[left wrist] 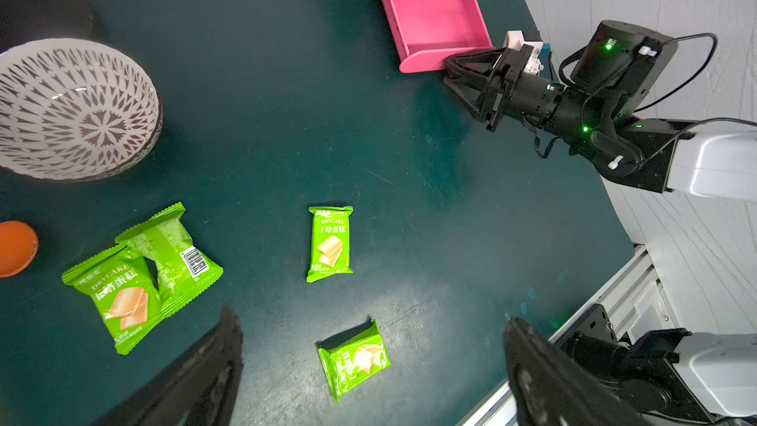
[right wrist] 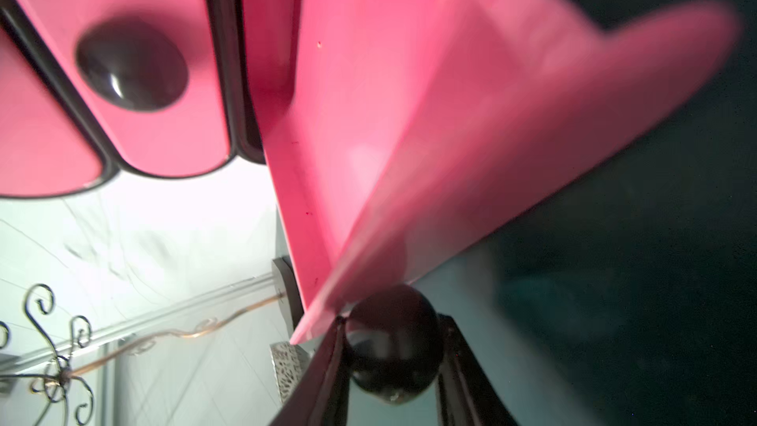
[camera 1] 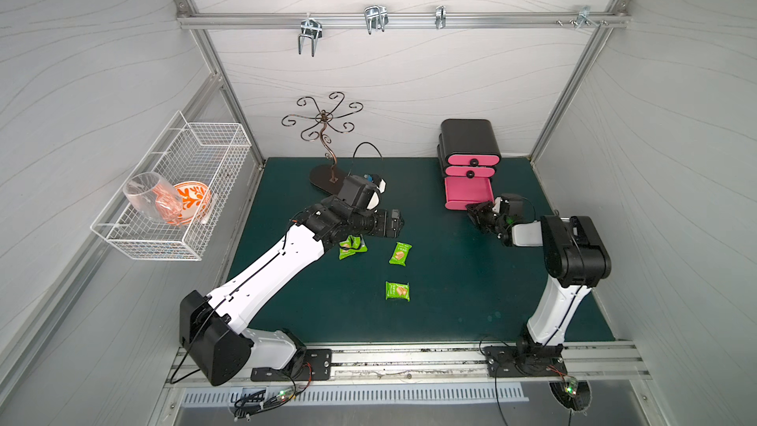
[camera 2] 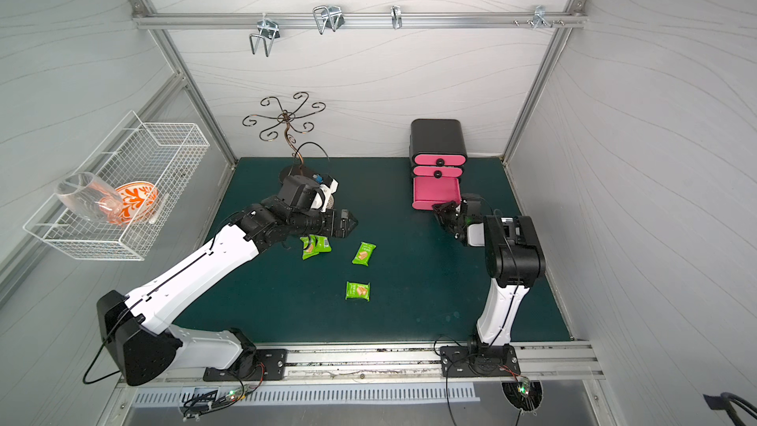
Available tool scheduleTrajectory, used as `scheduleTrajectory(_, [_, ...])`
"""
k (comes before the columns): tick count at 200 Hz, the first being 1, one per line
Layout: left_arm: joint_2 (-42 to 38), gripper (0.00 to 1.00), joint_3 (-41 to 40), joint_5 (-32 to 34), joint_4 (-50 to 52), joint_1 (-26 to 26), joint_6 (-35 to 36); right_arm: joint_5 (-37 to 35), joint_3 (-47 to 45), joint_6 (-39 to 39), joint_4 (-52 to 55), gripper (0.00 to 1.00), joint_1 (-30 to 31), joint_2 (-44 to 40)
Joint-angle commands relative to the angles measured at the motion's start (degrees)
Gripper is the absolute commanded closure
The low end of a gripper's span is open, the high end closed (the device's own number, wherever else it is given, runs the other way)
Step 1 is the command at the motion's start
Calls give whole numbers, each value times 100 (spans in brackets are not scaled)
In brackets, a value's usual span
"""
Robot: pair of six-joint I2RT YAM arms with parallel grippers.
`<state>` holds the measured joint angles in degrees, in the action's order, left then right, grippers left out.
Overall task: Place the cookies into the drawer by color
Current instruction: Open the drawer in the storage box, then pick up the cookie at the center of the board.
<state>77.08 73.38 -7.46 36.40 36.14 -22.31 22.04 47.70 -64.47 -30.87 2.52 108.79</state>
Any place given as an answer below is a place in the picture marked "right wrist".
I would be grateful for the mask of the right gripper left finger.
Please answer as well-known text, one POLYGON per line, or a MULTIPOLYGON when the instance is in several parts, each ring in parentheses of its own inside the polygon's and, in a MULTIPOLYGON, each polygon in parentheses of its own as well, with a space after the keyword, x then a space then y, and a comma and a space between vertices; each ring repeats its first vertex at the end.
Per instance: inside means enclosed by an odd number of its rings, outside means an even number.
POLYGON ((271 425, 347 424, 351 373, 345 327, 343 317, 333 321, 303 378, 271 425))

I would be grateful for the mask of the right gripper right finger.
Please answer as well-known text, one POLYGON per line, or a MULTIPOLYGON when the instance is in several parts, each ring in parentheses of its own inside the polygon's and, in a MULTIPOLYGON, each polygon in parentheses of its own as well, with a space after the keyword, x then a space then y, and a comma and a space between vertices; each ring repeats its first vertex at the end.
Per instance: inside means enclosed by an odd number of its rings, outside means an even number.
POLYGON ((455 320, 440 315, 444 358, 436 384, 440 425, 518 426, 500 400, 455 320))

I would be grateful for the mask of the pink bottom drawer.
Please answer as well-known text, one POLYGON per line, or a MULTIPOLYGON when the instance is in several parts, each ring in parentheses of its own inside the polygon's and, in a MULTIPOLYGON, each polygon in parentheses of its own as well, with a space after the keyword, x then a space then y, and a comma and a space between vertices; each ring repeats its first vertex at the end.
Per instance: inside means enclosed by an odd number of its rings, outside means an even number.
POLYGON ((722 0, 612 31, 572 0, 242 0, 242 23, 304 309, 293 343, 657 126, 742 29, 722 0))

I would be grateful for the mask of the pink drawer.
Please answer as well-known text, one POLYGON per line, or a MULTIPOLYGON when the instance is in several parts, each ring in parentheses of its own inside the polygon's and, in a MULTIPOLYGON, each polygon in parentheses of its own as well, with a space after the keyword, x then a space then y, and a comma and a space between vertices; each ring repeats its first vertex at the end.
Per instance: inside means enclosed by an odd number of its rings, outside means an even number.
POLYGON ((157 179, 233 155, 209 0, 3 0, 45 86, 108 160, 157 179))
POLYGON ((572 0, 242 0, 242 23, 304 309, 293 343, 657 126, 742 29, 722 0, 612 31, 572 0))
POLYGON ((13 39, 1 33, 1 195, 42 198, 104 181, 106 164, 47 89, 13 39))

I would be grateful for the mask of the pink top drawer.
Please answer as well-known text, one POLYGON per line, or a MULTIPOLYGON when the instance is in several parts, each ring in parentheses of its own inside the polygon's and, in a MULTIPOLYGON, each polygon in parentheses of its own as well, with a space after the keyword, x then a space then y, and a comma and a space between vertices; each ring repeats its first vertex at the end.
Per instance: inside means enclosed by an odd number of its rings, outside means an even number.
POLYGON ((104 181, 106 164, 47 89, 13 39, 1 33, 1 195, 42 198, 104 181))

